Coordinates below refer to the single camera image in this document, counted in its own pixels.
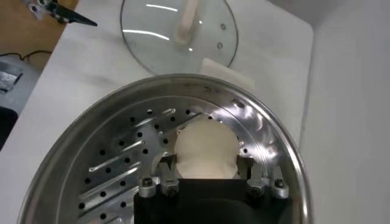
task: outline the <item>white countertop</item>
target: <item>white countertop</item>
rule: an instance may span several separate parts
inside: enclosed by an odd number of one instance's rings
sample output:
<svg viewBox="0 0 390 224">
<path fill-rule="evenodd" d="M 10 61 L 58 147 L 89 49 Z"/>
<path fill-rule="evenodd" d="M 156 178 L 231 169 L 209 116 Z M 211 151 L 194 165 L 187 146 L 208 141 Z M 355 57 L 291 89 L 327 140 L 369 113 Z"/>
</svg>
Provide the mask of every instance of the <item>white countertop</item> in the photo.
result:
<svg viewBox="0 0 390 224">
<path fill-rule="evenodd" d="M 53 143 L 83 111 L 119 87 L 150 77 L 121 35 L 121 0 L 80 0 L 76 11 L 98 27 L 67 25 L 0 151 L 0 216 L 16 223 L 29 184 Z M 313 31 L 267 1 L 229 0 L 239 30 L 231 68 L 256 84 L 255 95 L 298 143 Z"/>
</svg>

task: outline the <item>dough ball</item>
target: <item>dough ball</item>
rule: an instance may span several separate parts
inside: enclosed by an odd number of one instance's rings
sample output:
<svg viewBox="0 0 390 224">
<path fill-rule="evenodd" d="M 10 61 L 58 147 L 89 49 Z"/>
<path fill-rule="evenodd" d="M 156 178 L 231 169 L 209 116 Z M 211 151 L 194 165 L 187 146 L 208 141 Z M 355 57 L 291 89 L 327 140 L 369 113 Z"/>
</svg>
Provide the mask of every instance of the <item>dough ball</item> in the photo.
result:
<svg viewBox="0 0 390 224">
<path fill-rule="evenodd" d="M 177 137 L 176 168 L 183 178 L 231 179 L 239 151 L 234 132 L 214 120 L 189 123 Z"/>
</svg>

